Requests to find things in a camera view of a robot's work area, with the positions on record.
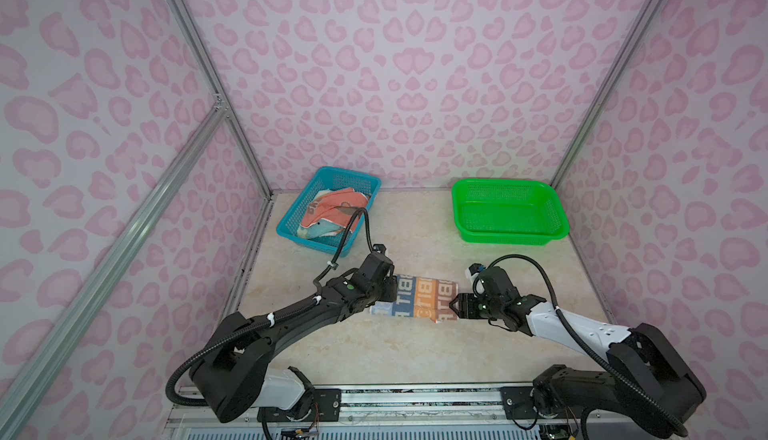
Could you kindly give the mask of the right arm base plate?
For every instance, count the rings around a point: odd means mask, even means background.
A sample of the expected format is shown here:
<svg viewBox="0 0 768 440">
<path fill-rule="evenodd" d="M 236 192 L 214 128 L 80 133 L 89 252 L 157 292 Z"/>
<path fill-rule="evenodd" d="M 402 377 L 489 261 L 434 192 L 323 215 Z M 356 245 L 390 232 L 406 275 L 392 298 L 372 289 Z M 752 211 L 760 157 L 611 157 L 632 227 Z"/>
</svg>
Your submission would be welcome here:
<svg viewBox="0 0 768 440">
<path fill-rule="evenodd" d="M 507 420 L 515 420 L 518 423 L 532 422 L 535 418 L 541 421 L 557 420 L 564 421 L 566 418 L 579 420 L 582 413 L 581 407 L 555 406 L 547 409 L 544 415 L 534 404 L 532 397 L 532 386 L 502 386 L 499 389 L 501 396 L 501 405 Z"/>
</svg>

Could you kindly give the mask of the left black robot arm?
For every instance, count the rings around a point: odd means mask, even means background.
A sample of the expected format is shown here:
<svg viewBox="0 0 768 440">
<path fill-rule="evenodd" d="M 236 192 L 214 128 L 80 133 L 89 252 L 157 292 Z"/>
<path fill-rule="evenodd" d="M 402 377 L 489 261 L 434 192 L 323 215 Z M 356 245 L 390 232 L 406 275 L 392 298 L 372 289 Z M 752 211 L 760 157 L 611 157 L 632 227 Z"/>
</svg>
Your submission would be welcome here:
<svg viewBox="0 0 768 440">
<path fill-rule="evenodd" d="M 298 368 L 282 373 L 271 371 L 270 363 L 309 334 L 394 300 L 394 269 L 391 259 L 374 250 L 360 266 L 326 283 L 316 279 L 316 292 L 305 299 L 265 315 L 226 316 L 206 345 L 171 374 L 166 397 L 176 405 L 208 407 L 222 423 L 253 406 L 306 418 L 315 408 L 315 386 Z"/>
</svg>

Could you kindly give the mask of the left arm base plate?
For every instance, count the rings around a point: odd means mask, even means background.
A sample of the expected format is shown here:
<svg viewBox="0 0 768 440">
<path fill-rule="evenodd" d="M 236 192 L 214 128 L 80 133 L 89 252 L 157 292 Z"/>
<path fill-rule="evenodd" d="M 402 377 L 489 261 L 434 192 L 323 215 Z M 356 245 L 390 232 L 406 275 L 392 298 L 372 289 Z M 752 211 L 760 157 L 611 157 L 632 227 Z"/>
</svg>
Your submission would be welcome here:
<svg viewBox="0 0 768 440">
<path fill-rule="evenodd" d="M 337 422 L 340 417 L 341 403 L 341 389 L 315 388 L 305 392 L 297 404 L 288 410 L 260 407 L 257 419 L 267 423 Z"/>
</svg>

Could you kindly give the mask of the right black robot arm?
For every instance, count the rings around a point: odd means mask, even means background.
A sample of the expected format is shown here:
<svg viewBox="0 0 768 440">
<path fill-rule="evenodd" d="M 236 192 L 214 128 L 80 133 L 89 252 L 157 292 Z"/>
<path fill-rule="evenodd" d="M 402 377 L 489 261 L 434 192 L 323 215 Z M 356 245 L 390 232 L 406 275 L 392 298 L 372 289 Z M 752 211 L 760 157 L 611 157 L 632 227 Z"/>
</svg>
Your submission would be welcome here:
<svg viewBox="0 0 768 440">
<path fill-rule="evenodd" d="M 465 320 L 484 320 L 511 333 L 548 340 L 590 358 L 594 370 L 554 364 L 536 376 L 522 409 L 536 418 L 578 413 L 587 428 L 591 413 L 607 411 L 631 419 L 655 438 L 685 437 L 686 421 L 707 396 L 702 382 L 655 326 L 614 325 L 564 309 L 541 265 L 547 294 L 520 293 L 498 261 L 470 265 L 468 293 L 449 303 Z"/>
</svg>

